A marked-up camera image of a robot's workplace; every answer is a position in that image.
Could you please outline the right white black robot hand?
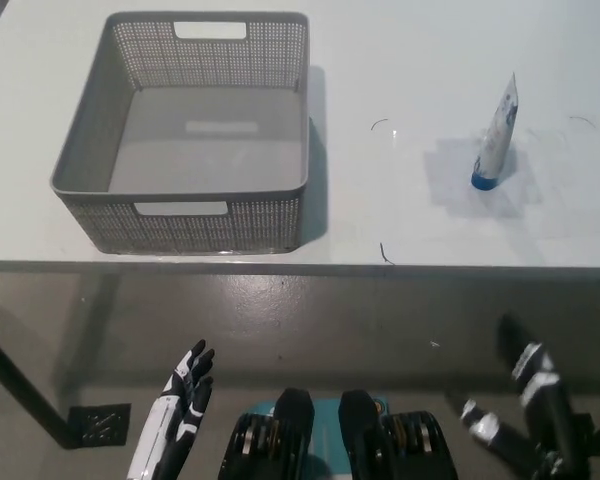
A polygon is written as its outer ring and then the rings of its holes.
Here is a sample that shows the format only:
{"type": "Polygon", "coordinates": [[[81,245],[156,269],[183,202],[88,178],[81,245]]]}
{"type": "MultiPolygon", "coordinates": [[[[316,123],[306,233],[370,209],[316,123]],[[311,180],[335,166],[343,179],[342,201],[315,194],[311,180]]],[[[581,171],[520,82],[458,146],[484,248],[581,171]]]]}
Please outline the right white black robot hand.
{"type": "Polygon", "coordinates": [[[498,322],[497,352],[510,372],[529,435],[520,434],[461,392],[446,400],[470,437],[518,477],[576,479],[590,474],[585,434],[547,347],[511,314],[498,322]]]}

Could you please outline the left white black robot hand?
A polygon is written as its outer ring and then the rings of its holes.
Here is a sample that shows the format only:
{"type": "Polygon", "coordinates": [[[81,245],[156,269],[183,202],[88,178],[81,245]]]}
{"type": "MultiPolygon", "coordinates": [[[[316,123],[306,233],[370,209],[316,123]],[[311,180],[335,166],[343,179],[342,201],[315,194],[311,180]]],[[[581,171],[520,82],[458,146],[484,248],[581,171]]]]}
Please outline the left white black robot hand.
{"type": "Polygon", "coordinates": [[[211,398],[214,355],[200,340],[174,367],[144,423],[128,479],[179,477],[211,398]]]}

